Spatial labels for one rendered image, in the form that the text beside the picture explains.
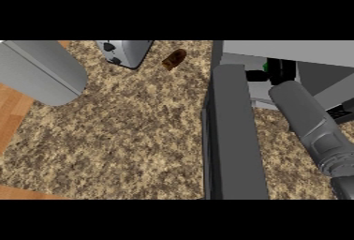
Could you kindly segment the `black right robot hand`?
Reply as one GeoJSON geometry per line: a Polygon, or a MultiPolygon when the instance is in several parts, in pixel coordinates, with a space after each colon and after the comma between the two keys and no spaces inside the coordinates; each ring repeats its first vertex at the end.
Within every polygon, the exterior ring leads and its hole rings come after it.
{"type": "Polygon", "coordinates": [[[296,62],[284,59],[266,59],[268,72],[260,70],[247,70],[246,79],[249,82],[269,82],[278,85],[296,78],[296,62]]]}

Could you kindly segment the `brown oblong bread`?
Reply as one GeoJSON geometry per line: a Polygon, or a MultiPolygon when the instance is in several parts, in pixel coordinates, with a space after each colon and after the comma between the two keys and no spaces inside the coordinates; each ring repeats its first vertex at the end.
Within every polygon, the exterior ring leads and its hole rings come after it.
{"type": "Polygon", "coordinates": [[[184,61],[185,56],[187,56],[187,52],[184,49],[175,50],[169,54],[166,59],[162,61],[162,65],[163,65],[165,69],[172,70],[179,65],[179,63],[184,61]]]}

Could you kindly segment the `grey toaster with black knobs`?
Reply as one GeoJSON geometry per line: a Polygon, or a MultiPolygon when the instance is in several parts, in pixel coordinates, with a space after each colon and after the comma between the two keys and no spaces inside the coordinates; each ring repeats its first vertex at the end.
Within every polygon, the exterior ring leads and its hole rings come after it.
{"type": "Polygon", "coordinates": [[[104,60],[123,68],[137,69],[144,60],[151,40],[97,40],[104,60]]]}

